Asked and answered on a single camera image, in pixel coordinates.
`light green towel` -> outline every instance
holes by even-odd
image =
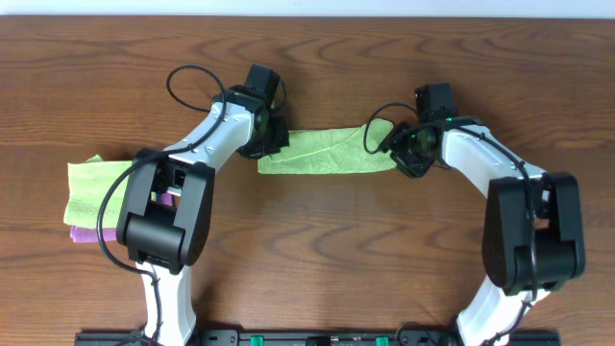
[[[377,148],[393,128],[390,121],[375,119],[367,134],[367,147]],[[370,155],[363,149],[365,125],[360,128],[291,131],[290,145],[279,154],[258,160],[261,174],[348,174],[395,168],[388,154]]]
[[[131,165],[131,161],[104,161],[97,155],[85,163],[68,164],[68,204],[64,223],[83,228],[96,228],[100,204],[109,187]],[[126,183],[115,190],[103,219],[103,228],[115,228],[122,208]]]

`white wall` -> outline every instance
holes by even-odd
[[[615,0],[0,0],[0,14],[615,18]]]

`folded cloth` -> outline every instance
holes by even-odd
[[[96,217],[105,194],[130,165],[130,161],[102,161],[98,155],[85,163],[69,163],[69,197],[64,211],[64,223],[81,228],[96,228]],[[103,228],[115,228],[117,225],[126,182],[124,180],[110,198],[103,218]]]
[[[159,202],[164,203],[167,206],[172,206],[173,196],[168,193],[164,193],[160,196]],[[75,243],[98,242],[98,235],[96,234],[95,229],[88,229],[75,225],[70,226],[70,237]],[[117,240],[115,236],[115,228],[103,229],[103,238],[105,241]]]
[[[376,148],[393,128],[375,119],[367,134],[368,148]],[[365,125],[360,128],[291,131],[290,145],[279,154],[258,160],[261,174],[348,174],[395,168],[388,154],[370,155],[363,149]]]

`brown tabletop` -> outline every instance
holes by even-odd
[[[167,95],[168,72],[199,63],[231,86],[253,62],[285,80],[291,129],[358,126],[380,105],[411,103],[418,86],[450,82],[460,112],[516,154],[572,172],[587,269],[523,327],[557,328],[566,345],[615,343],[615,22],[47,16],[0,18],[0,344],[66,345],[81,329],[145,322],[141,279],[97,244],[71,242],[66,164],[175,143],[204,114]],[[218,92],[197,72],[178,77],[190,102],[207,106]],[[198,319],[445,325],[484,278],[484,208],[454,171],[266,176],[234,155],[194,265]]]

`purple cloth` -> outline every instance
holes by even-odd
[[[171,194],[164,193],[160,197],[160,202],[167,206],[172,206],[173,196]],[[96,230],[77,227],[75,225],[70,226],[70,237],[75,243],[98,242]],[[105,241],[116,241],[117,237],[115,236],[115,229],[103,229],[103,238]]]

